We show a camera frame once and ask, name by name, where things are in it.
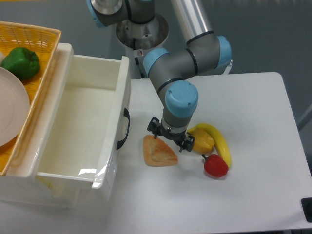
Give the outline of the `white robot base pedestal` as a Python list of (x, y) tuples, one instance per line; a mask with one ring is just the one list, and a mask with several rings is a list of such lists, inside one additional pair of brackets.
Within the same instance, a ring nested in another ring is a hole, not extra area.
[(143, 59), (151, 50), (163, 47), (168, 34), (168, 23), (158, 13), (147, 24), (135, 24), (130, 20), (117, 24), (116, 35), (130, 60), (129, 69), (132, 79), (147, 78)]

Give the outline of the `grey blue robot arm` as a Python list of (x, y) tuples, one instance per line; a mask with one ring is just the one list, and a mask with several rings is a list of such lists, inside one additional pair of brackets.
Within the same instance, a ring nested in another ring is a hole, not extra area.
[(172, 1), (187, 45), (175, 54), (163, 48), (169, 27), (156, 13), (154, 1), (89, 0), (87, 5), (98, 27), (117, 26), (118, 40), (132, 51), (140, 75), (150, 79), (163, 104), (162, 118), (152, 118), (148, 131), (191, 151), (195, 137), (187, 127), (197, 108), (198, 91), (188, 80), (222, 67), (232, 58), (229, 41), (214, 33), (201, 1)]

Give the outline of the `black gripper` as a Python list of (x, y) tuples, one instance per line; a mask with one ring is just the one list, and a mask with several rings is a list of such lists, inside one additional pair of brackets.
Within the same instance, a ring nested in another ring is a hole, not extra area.
[(147, 131), (154, 135), (154, 139), (157, 139), (159, 135), (165, 137), (168, 140), (173, 141), (175, 144), (179, 144), (181, 153), (183, 150), (191, 152), (195, 144), (195, 137), (190, 133), (185, 133), (185, 131), (180, 133), (172, 132), (172, 129), (165, 128), (159, 122), (159, 119), (153, 117), (148, 124)]

